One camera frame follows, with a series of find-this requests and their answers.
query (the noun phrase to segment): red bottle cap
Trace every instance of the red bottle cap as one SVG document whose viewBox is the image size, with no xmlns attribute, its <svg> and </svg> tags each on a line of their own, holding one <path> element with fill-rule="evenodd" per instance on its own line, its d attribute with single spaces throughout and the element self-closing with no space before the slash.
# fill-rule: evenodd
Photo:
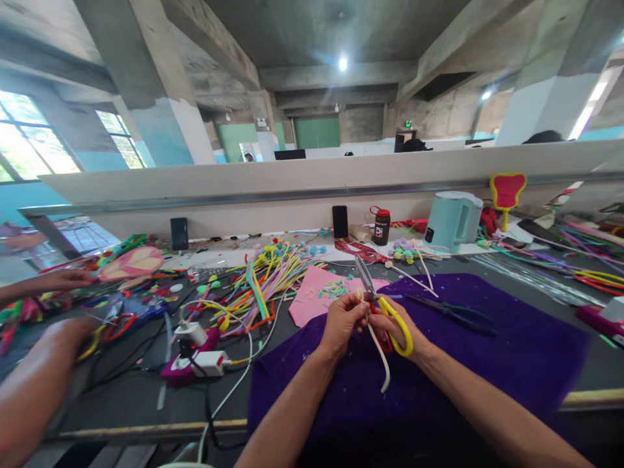
<svg viewBox="0 0 624 468">
<path fill-rule="evenodd" d="M 372 211 L 373 208 L 377 208 L 377 213 L 374 213 Z M 374 214 L 375 216 L 380 216 L 382 218 L 386 218 L 388 216 L 390 216 L 390 212 L 388 210 L 385 209 L 381 209 L 379 208 L 377 205 L 373 205 L 372 207 L 369 208 L 369 211 Z"/>
</svg>

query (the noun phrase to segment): purple felt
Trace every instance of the purple felt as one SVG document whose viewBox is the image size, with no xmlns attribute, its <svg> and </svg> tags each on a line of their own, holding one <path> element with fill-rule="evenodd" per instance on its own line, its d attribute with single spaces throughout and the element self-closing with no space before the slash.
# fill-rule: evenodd
<svg viewBox="0 0 624 468">
<path fill-rule="evenodd" d="M 426 277 L 417 279 L 426 282 Z M 441 300 L 493 317 L 499 336 L 473 333 L 407 299 L 397 302 L 431 342 L 533 414 L 547 419 L 577 379 L 589 337 L 478 276 L 438 274 L 433 281 Z M 433 298 L 407 278 L 379 293 Z M 326 315 L 314 318 L 253 366 L 250 431 L 316 349 L 325 321 Z M 380 388 L 385 372 L 375 344 L 366 331 L 354 333 L 320 405 L 309 444 L 367 446 L 370 440 L 370 444 L 382 444 L 389 450 L 409 443 L 409 450 L 417 453 L 436 447 L 448 450 L 449 441 L 469 445 L 478 440 L 450 401 L 414 364 L 396 352 L 387 357 L 391 381 L 383 396 Z"/>
</svg>

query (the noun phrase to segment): mint green kettle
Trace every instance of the mint green kettle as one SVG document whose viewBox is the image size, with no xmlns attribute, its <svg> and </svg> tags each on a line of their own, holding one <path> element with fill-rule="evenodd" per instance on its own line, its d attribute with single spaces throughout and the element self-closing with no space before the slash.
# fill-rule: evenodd
<svg viewBox="0 0 624 468">
<path fill-rule="evenodd" d="M 425 245 L 448 248 L 452 254 L 460 244 L 476 239 L 483 200 L 467 192 L 438 192 L 424 233 Z"/>
</svg>

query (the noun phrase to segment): smartphone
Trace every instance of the smartphone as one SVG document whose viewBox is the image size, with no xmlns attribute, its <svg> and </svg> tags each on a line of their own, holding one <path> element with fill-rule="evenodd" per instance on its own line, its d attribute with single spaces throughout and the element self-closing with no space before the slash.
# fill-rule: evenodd
<svg viewBox="0 0 624 468">
<path fill-rule="evenodd" d="M 186 218 L 171 218 L 171 250 L 188 250 L 189 231 Z"/>
<path fill-rule="evenodd" d="M 349 221 L 346 217 L 346 206 L 331 207 L 331 215 L 333 219 L 333 237 L 335 239 L 349 237 Z"/>
</svg>

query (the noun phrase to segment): computer monitor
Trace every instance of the computer monitor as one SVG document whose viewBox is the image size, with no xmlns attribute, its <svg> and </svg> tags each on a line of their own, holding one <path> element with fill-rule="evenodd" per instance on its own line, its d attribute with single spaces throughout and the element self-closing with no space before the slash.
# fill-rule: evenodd
<svg viewBox="0 0 624 468">
<path fill-rule="evenodd" d="M 306 151 L 304 149 L 286 149 L 285 151 L 276 151 L 276 161 L 287 161 L 289 159 L 305 159 Z"/>
</svg>

